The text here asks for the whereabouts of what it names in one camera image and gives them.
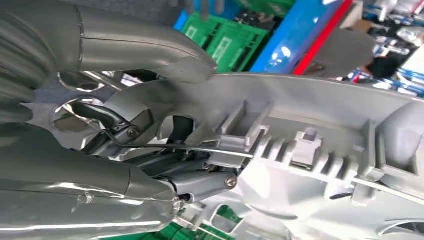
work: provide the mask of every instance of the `reflective metal surface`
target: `reflective metal surface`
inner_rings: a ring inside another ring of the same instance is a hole
[[[59,72],[57,76],[65,88],[75,92],[91,93],[105,87],[81,72]]]
[[[120,83],[119,81],[113,79],[111,76],[105,75],[103,73],[93,72],[93,71],[83,71],[80,74],[84,75],[86,78],[90,78],[99,84],[109,86],[117,91],[122,91],[127,86]]]
[[[74,113],[71,104],[78,102],[98,106],[103,105],[99,99],[88,96],[67,101],[53,109],[50,117],[51,124],[61,132],[82,132],[89,128],[101,130],[99,121],[80,117]]]
[[[128,198],[74,183],[41,185],[28,182],[22,189],[31,190],[31,193],[23,195],[20,190],[0,190],[2,205],[15,209],[13,214],[2,214],[8,220],[0,224],[1,239],[88,240],[151,232],[169,224],[169,216],[179,210],[173,208],[179,207],[176,204],[169,204],[167,208],[161,205],[164,200],[160,196],[156,199]],[[73,193],[57,194],[69,191]],[[46,211],[57,205],[60,207],[54,211]]]

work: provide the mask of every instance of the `gray plastic part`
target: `gray plastic part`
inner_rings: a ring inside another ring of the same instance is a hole
[[[215,73],[214,60],[180,32],[91,8],[79,12],[81,71],[144,69],[186,82],[206,81]]]
[[[149,82],[118,93],[106,105],[131,120],[142,109],[137,110],[126,104],[128,102],[140,103],[150,108],[158,121],[173,114],[188,116],[196,123],[207,124],[205,129],[209,131],[204,130],[200,139],[216,141],[218,144],[226,143],[226,147],[236,149],[244,145],[242,138],[253,126],[258,126],[256,121],[259,118],[261,118],[259,126],[264,127],[263,130],[269,129],[269,135],[284,140],[281,147],[284,152],[289,152],[287,151],[289,147],[296,148],[292,144],[293,140],[299,137],[299,132],[308,132],[308,129],[312,128],[324,139],[318,150],[332,154],[330,162],[336,161],[334,172],[330,174],[330,182],[337,182],[332,178],[338,177],[337,171],[341,174],[341,178],[338,179],[342,181],[348,179],[346,182],[352,180],[358,173],[361,178],[374,182],[382,179],[384,174],[396,172],[396,183],[391,181],[389,185],[399,186],[397,189],[402,191],[409,191],[411,188],[410,194],[415,195],[412,186],[405,188],[401,187],[405,184],[400,184],[404,182],[400,181],[401,178],[413,176],[416,172],[414,169],[419,166],[415,166],[413,156],[415,152],[411,151],[410,156],[405,156],[410,160],[409,169],[413,173],[401,175],[401,172],[408,172],[385,164],[386,158],[389,159],[386,155],[392,155],[393,149],[385,149],[384,143],[379,139],[383,136],[384,140],[386,133],[390,134],[397,126],[403,126],[403,123],[396,124],[396,121],[393,121],[391,124],[394,128],[384,127],[388,126],[390,123],[388,120],[396,116],[399,109],[409,108],[409,105],[423,105],[422,99],[323,79],[229,73],[216,74],[210,81],[201,85],[170,80]],[[263,118],[260,117],[267,112],[264,110],[270,103],[273,103],[273,107],[269,113]],[[420,115],[414,114],[413,111],[409,111],[404,117],[414,119],[408,120],[408,123],[411,123],[407,125],[408,127],[413,126],[413,121],[421,119]],[[420,128],[417,128],[415,132],[418,136],[421,134],[419,130]],[[152,132],[149,137],[145,135],[144,141],[148,142],[154,137],[155,134]],[[390,141],[394,144],[397,138],[393,137],[394,139]],[[294,151],[294,158],[297,154],[302,155],[302,152]],[[293,160],[293,163],[307,167],[311,163],[310,156],[311,154],[300,162]],[[240,166],[243,161],[241,159],[233,162],[232,157],[223,158],[218,154],[210,160],[213,162],[209,163],[226,167]],[[350,166],[349,162],[357,162],[360,172]],[[321,173],[316,167],[312,169],[315,169],[313,174]],[[331,197],[330,190],[328,188],[327,197]],[[368,201],[368,199],[355,199],[358,203],[362,200],[364,204]]]
[[[411,102],[388,117],[380,126],[384,138],[386,162],[389,166],[408,171],[424,135],[424,104]]]
[[[198,202],[212,196],[227,192],[235,187],[228,187],[228,178],[237,179],[236,175],[229,172],[192,171],[182,173],[165,174],[178,195],[189,194],[188,203]]]
[[[221,134],[217,138],[217,147],[225,149],[238,149],[249,152],[257,142],[260,135],[268,132],[269,126],[264,125],[274,107],[273,103],[267,104],[257,116],[247,116],[247,103],[243,102],[230,113],[217,131]],[[240,168],[245,161],[244,157],[227,156],[218,153],[212,155],[207,161],[210,165],[226,168]]]
[[[0,38],[0,238],[87,240],[169,224],[179,210],[172,186],[63,148],[23,124],[33,115],[20,103],[55,72],[145,69],[198,83],[216,63],[173,29],[63,1],[0,1]],[[139,112],[131,120],[143,119]]]

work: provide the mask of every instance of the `blue shelf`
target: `blue shelf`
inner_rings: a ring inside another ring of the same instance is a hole
[[[404,84],[400,81],[391,80],[391,79],[382,79],[382,80],[380,80],[380,82],[388,83],[388,84],[393,85],[397,88],[402,88],[402,89],[406,89],[408,91],[414,92],[414,93],[418,94],[417,97],[419,97],[419,98],[424,97],[424,89],[419,87],[419,86],[407,85],[407,84]]]
[[[290,74],[343,0],[297,0],[250,72]]]
[[[402,69],[402,68],[399,69],[398,72],[400,74],[404,75],[405,77],[416,78],[416,79],[424,81],[424,74],[423,73],[409,71],[409,70],[405,70],[405,69]]]

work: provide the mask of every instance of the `person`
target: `person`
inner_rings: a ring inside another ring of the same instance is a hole
[[[359,68],[375,79],[392,77],[400,67],[390,57],[374,57],[376,42],[364,32],[336,29],[313,59],[305,75],[335,79],[346,77]]]

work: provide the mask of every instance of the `screw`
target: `screw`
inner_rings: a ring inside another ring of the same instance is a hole
[[[235,176],[230,176],[225,180],[225,186],[227,189],[233,189],[237,185],[237,178]]]
[[[128,135],[128,137],[135,139],[138,136],[140,136],[140,130],[136,127],[130,127],[127,131],[126,134]]]

